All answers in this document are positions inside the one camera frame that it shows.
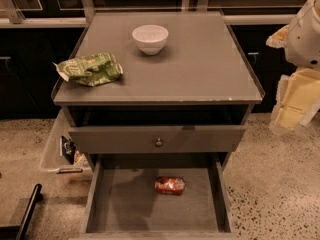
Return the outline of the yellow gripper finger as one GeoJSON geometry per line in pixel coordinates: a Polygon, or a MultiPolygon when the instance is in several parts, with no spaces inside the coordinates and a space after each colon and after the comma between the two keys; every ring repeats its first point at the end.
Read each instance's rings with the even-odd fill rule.
{"type": "Polygon", "coordinates": [[[283,48],[286,43],[288,25],[283,26],[266,40],[266,45],[272,48],[283,48]]]}
{"type": "Polygon", "coordinates": [[[320,109],[320,71],[298,67],[278,82],[276,105],[269,128],[273,133],[287,133],[307,126],[320,109]]]}

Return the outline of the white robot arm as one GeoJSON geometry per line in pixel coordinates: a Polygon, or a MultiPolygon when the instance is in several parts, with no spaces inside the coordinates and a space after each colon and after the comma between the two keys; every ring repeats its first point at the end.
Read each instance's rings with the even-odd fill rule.
{"type": "Polygon", "coordinates": [[[320,0],[307,0],[291,22],[269,36],[266,45],[283,48],[297,67],[278,82],[270,128],[283,134],[306,126],[320,107],[320,0]]]}

